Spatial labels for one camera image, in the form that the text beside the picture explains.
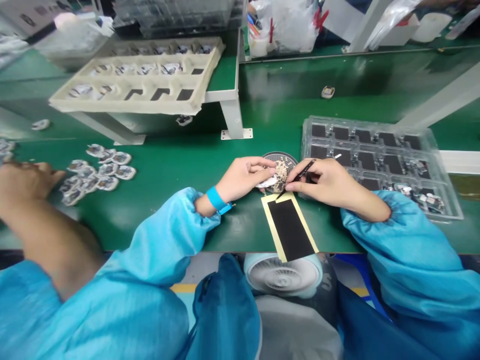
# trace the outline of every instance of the clear plastic tray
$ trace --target clear plastic tray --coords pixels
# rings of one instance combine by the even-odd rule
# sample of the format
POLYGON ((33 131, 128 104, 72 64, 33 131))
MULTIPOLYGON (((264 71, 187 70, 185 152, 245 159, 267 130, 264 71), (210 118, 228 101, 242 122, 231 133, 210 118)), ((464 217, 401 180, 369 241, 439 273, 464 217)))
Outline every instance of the clear plastic tray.
POLYGON ((464 218, 429 128, 310 116, 303 123, 301 154, 302 159, 341 154, 337 161, 367 189, 400 191, 407 185, 403 193, 430 219, 464 218))

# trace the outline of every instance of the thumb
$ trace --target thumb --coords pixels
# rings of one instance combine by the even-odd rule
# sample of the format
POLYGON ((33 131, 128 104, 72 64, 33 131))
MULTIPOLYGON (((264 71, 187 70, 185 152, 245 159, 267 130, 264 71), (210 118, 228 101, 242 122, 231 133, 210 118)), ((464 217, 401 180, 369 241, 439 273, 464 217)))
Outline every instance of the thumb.
POLYGON ((303 193, 303 194, 308 195, 308 196, 310 196, 314 199, 317 199, 317 193, 318 193, 318 190, 319 190, 319 185, 296 181, 296 182, 291 182, 291 183, 287 184, 285 186, 285 190, 293 191, 293 192, 297 192, 297 193, 303 193))
POLYGON ((253 183, 252 186, 256 186, 261 182, 264 182, 268 178, 271 178, 273 175, 275 175, 276 171, 277 170, 274 167, 269 167, 251 174, 250 178, 251 178, 251 182, 253 183))

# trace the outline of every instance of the right hand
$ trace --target right hand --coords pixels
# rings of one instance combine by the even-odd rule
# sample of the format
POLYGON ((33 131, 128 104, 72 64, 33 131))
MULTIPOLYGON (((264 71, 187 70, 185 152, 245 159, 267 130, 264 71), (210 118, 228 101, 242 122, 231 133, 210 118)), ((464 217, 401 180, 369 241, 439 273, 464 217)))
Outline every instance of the right hand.
POLYGON ((313 184, 306 183, 305 176, 292 182, 311 160, 304 159, 288 174, 287 191, 300 192, 322 203, 353 211, 370 222, 383 222, 390 217, 389 206, 356 182, 335 159, 315 160, 308 169, 313 184))

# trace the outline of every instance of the white fan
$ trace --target white fan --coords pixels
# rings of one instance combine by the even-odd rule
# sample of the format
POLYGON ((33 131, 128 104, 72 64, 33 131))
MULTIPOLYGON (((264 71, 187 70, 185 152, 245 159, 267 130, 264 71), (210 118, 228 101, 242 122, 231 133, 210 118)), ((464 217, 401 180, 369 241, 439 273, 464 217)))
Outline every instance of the white fan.
POLYGON ((282 263, 277 254, 248 253, 243 264, 250 286, 264 294, 309 299, 322 282, 322 263, 316 254, 282 263))

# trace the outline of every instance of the left hand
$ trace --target left hand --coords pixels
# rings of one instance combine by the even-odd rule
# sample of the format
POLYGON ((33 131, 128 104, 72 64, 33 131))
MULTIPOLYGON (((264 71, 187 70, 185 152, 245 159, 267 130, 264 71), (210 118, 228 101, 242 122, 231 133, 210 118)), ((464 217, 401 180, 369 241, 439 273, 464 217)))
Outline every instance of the left hand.
POLYGON ((236 158, 215 186, 224 203, 247 195, 256 185, 271 178, 277 164, 261 156, 236 158))

